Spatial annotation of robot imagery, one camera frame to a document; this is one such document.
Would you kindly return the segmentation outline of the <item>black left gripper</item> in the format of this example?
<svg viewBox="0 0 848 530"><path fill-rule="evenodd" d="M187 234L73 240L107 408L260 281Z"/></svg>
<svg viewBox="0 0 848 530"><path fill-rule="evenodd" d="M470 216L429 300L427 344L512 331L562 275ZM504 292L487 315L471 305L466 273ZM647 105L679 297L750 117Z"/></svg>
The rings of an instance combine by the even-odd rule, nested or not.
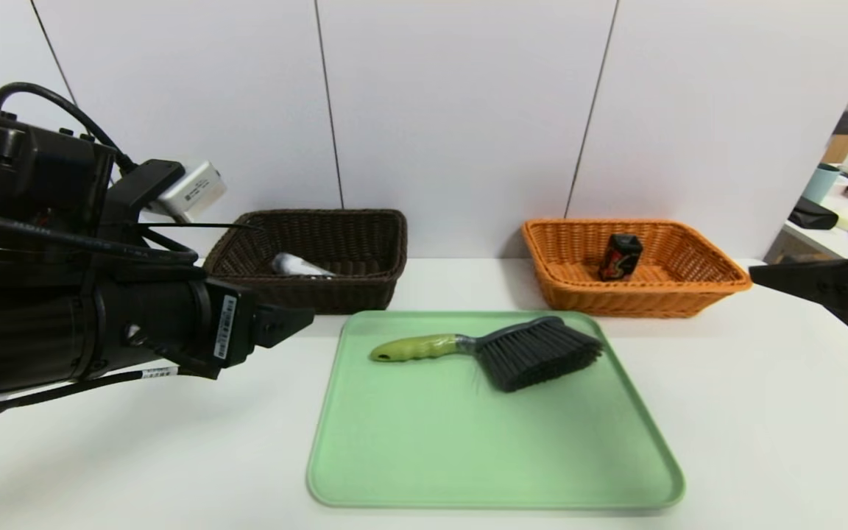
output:
<svg viewBox="0 0 848 530"><path fill-rule="evenodd" d="M98 372L166 359L215 378L245 362L255 344L275 347L315 319L312 308L256 309L255 302L252 293L215 280L104 282L97 289Z"/></svg>

